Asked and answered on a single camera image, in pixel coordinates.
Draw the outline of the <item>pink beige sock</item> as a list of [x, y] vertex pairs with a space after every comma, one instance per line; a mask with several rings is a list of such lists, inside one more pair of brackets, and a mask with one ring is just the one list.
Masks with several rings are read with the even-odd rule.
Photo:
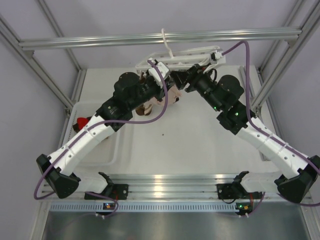
[[[176, 85], [172, 86], [168, 90], [168, 101], [167, 104], [171, 105], [178, 101], [178, 99], [182, 96], [180, 90], [177, 88]], [[151, 104], [164, 106], [165, 105], [165, 97], [162, 98], [162, 101], [157, 100], [155, 97], [150, 100]]]

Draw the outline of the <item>white plastic clip hanger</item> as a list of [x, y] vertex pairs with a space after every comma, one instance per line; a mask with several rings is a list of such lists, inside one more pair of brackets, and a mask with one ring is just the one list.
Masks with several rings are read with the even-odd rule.
[[188, 70], [196, 64], [205, 67], [209, 63], [211, 53], [215, 50], [222, 50], [219, 46], [213, 45], [207, 47], [190, 48], [181, 51], [172, 51], [167, 43], [164, 29], [161, 30], [161, 35], [162, 40], [164, 41], [164, 46], [166, 47], [166, 51], [154, 52], [145, 57], [135, 66], [135, 70], [138, 74], [141, 74], [150, 68], [150, 65], [147, 63], [149, 58], [152, 58], [158, 62], [163, 62], [172, 71], [179, 71]]

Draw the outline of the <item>red beige animal sock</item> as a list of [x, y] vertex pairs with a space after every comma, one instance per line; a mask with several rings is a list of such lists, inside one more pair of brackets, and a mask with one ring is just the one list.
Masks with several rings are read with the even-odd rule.
[[76, 123], [72, 126], [75, 133], [82, 130], [90, 121], [91, 117], [78, 117]]

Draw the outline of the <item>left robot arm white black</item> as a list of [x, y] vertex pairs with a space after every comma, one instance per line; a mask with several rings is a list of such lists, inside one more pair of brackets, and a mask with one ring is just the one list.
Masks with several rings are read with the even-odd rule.
[[82, 159], [103, 140], [116, 133], [133, 117], [133, 110], [152, 98], [169, 100], [168, 91], [174, 86], [169, 73], [149, 69], [146, 80], [134, 72], [123, 73], [114, 84], [113, 96], [96, 110], [89, 122], [65, 145], [51, 153], [41, 154], [36, 162], [60, 199], [76, 192], [92, 192], [103, 199], [113, 194], [113, 182], [103, 172], [75, 172]]

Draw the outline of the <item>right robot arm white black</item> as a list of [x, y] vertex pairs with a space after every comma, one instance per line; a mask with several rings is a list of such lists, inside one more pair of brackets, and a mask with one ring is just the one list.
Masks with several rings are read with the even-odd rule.
[[206, 72], [196, 64], [188, 70], [173, 71], [170, 76], [178, 89], [199, 93], [219, 113], [217, 120], [224, 129], [252, 145], [278, 169], [277, 172], [239, 173], [230, 187], [235, 198], [265, 192], [300, 204], [320, 173], [319, 156], [300, 153], [270, 131], [247, 105], [240, 102], [245, 90], [239, 80], [230, 74], [220, 79], [211, 77], [216, 73], [216, 69]]

